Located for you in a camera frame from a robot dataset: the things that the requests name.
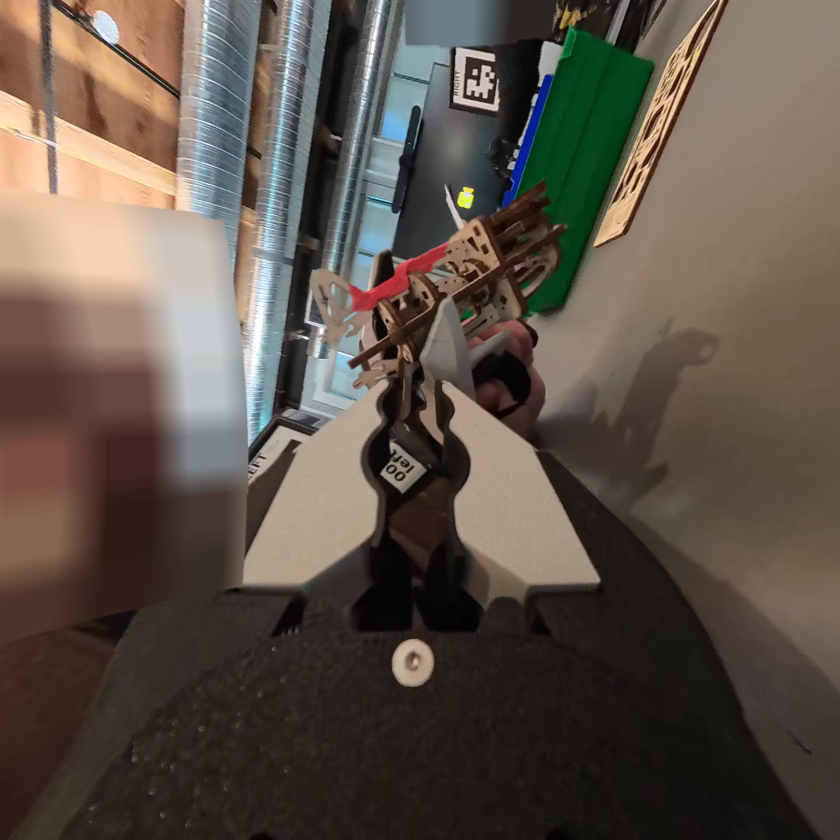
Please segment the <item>laser-cut wooden parts sheet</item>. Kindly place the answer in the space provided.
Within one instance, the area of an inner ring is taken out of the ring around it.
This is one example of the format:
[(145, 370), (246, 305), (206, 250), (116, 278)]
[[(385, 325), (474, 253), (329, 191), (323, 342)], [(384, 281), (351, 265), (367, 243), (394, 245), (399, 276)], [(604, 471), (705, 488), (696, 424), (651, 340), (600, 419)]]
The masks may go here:
[(624, 236), (630, 228), (727, 4), (712, 2), (665, 63), (594, 248)]

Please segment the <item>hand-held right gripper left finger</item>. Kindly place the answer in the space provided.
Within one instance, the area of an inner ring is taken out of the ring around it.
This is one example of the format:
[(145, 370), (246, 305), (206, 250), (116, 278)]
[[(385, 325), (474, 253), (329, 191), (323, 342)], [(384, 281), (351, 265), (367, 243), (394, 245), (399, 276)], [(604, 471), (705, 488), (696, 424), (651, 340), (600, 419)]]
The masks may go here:
[(412, 562), (392, 536), (381, 476), (399, 403), (398, 386), (381, 381), (291, 457), (243, 579), (290, 597), (278, 628), (320, 611), (354, 628), (412, 626)]

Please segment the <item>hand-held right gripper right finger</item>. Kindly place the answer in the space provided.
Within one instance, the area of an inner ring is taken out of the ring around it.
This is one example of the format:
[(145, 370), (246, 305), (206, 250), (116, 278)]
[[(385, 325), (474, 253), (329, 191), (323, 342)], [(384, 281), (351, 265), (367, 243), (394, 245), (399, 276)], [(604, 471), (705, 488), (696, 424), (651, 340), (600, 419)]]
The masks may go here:
[(494, 602), (596, 592), (601, 577), (540, 457), (455, 384), (425, 388), (449, 480), (447, 532), (425, 577), (428, 628), (477, 628)]

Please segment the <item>wooden mechanical model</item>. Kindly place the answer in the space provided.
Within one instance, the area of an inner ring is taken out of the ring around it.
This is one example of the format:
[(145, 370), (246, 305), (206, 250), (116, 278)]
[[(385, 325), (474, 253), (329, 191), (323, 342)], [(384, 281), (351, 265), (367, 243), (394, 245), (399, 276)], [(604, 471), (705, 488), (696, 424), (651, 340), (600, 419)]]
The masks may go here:
[(467, 222), (445, 243), (443, 265), (412, 274), (406, 293), (380, 301), (371, 311), (351, 312), (353, 284), (329, 269), (315, 269), (309, 286), (329, 297), (324, 341), (336, 349), (357, 335), (368, 340), (348, 362), (359, 375), (364, 362), (399, 356), (419, 362), (444, 298), (455, 302), (467, 340), (496, 323), (523, 319), (531, 297), (562, 258), (560, 237), (566, 226), (553, 224), (549, 204), (545, 182), (540, 182), (494, 214)]

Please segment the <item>framed RIGHT marker sign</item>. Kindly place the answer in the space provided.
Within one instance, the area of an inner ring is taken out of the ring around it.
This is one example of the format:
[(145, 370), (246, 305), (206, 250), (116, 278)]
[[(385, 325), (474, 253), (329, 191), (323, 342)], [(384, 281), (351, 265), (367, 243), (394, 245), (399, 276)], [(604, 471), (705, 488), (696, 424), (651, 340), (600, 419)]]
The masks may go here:
[(497, 116), (500, 94), (497, 57), (488, 47), (452, 47), (449, 50), (451, 109)]

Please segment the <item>black webcam bar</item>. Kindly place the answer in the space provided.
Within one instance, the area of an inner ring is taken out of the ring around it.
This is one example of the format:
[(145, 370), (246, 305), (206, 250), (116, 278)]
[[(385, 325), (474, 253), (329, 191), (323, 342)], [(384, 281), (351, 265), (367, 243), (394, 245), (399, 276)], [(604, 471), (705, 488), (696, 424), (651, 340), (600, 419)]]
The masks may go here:
[(401, 213), (406, 199), (406, 192), (411, 181), (417, 155), (417, 142), (422, 132), (422, 127), (422, 110), (419, 106), (413, 106), (407, 125), (402, 153), (398, 160), (398, 173), (392, 200), (392, 212), (396, 215)]

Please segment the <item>red rubber band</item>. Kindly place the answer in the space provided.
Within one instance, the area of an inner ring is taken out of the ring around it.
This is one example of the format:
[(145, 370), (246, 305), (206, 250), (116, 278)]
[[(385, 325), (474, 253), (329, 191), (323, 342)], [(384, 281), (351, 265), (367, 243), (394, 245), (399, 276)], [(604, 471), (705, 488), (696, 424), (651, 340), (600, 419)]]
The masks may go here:
[(399, 264), (393, 261), (390, 249), (384, 249), (378, 255), (372, 268), (375, 284), (372, 289), (361, 290), (356, 286), (350, 287), (350, 311), (369, 312), (384, 299), (398, 297), (406, 293), (412, 274), (426, 274), (443, 265), (447, 255), (448, 245), (442, 244), (407, 259)]

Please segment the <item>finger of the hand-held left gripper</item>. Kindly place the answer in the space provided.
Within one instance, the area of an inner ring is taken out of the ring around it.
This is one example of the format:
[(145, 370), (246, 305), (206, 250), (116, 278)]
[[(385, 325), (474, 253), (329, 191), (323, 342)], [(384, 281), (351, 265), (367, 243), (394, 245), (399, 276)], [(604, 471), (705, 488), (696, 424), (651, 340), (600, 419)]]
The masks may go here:
[(437, 383), (450, 382), (475, 401), (469, 348), (451, 297), (445, 297), (438, 303), (419, 360), (423, 370), (423, 387), (429, 395), (434, 395)]

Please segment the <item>green plastic bin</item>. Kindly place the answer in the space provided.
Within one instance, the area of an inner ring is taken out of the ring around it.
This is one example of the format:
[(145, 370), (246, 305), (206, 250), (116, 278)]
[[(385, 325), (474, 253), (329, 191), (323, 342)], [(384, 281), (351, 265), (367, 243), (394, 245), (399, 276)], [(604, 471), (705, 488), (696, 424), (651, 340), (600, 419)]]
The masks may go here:
[(520, 183), (545, 182), (548, 214), (565, 225), (558, 269), (530, 299), (533, 314), (564, 305), (654, 63), (571, 29)]

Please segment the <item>small wooden model part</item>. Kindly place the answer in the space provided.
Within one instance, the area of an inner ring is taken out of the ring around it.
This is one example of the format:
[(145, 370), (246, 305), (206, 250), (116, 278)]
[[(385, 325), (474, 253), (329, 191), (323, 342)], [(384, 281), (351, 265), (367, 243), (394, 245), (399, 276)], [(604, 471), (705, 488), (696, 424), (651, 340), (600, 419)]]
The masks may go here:
[(406, 420), (413, 410), (414, 378), (421, 370), (419, 362), (407, 362), (402, 356), (395, 359), (362, 363), (362, 371), (352, 383), (355, 390), (370, 389), (378, 382), (395, 383), (399, 395), (397, 419)]

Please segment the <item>framed marker sign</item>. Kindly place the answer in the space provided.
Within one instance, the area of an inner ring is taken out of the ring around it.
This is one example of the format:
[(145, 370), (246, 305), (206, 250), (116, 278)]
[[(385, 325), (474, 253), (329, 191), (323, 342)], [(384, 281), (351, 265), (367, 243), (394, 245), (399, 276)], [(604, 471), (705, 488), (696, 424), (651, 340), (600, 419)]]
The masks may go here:
[(328, 420), (298, 409), (273, 416), (248, 449), (248, 485), (272, 467), (287, 450), (294, 451), (317, 433)]
[(488, 47), (452, 47), (449, 50), (451, 109), (497, 116), (500, 94), (497, 57)]

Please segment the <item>person's left hand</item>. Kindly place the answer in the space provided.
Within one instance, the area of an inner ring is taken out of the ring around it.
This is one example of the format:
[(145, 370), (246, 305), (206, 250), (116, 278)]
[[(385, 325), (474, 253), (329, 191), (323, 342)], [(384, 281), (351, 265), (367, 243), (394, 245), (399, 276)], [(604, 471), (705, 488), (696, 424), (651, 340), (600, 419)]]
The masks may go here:
[[(535, 329), (525, 321), (499, 322), (471, 338), (468, 346), (471, 349), (479, 346), (505, 330), (510, 332), (506, 349), (526, 366), (531, 382), (531, 392), (524, 404), (515, 412), (502, 418), (502, 422), (521, 437), (533, 440), (536, 423), (546, 398), (545, 383), (534, 366), (534, 348), (539, 341)], [(493, 414), (504, 412), (515, 402), (505, 384), (497, 380), (489, 380), (478, 385), (476, 400), (482, 408)]]

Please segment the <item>blue plastic bin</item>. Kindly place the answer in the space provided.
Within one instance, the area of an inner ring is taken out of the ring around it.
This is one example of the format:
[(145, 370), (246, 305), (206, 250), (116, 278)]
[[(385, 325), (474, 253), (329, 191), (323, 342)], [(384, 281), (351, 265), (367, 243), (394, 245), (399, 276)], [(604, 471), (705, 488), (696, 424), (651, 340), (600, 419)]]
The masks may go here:
[(553, 74), (545, 75), (542, 78), (538, 93), (534, 99), (534, 103), (529, 114), (526, 129), (521, 137), (516, 160), (514, 161), (510, 174), (511, 185), (504, 193), (501, 199), (500, 207), (507, 207), (518, 195), (518, 190), (522, 184), (528, 158), (539, 128), (539, 122), (541, 120), (546, 101), (548, 100), (552, 80)]

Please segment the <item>black bag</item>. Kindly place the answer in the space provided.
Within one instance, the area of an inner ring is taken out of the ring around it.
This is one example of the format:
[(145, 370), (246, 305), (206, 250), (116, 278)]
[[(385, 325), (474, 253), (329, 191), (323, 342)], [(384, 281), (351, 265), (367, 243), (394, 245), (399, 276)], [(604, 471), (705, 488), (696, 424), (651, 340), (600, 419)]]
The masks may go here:
[(549, 39), (563, 45), (571, 28), (634, 52), (665, 2), (557, 1)]

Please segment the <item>black monitor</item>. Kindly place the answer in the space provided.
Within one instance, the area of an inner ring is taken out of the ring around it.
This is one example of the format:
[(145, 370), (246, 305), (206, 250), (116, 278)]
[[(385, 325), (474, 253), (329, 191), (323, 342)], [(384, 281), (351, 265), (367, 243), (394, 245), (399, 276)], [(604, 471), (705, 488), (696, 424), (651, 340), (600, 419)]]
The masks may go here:
[(415, 165), (392, 244), (394, 257), (419, 256), (456, 231), (444, 184), (455, 202), (462, 187), (475, 189), (472, 208), (458, 209), (466, 222), (498, 210), (510, 188), (511, 162), (538, 92), (543, 46), (543, 40), (530, 38), (489, 47), (497, 57), (497, 116), (451, 109), (449, 52), (446, 65), (434, 64)]

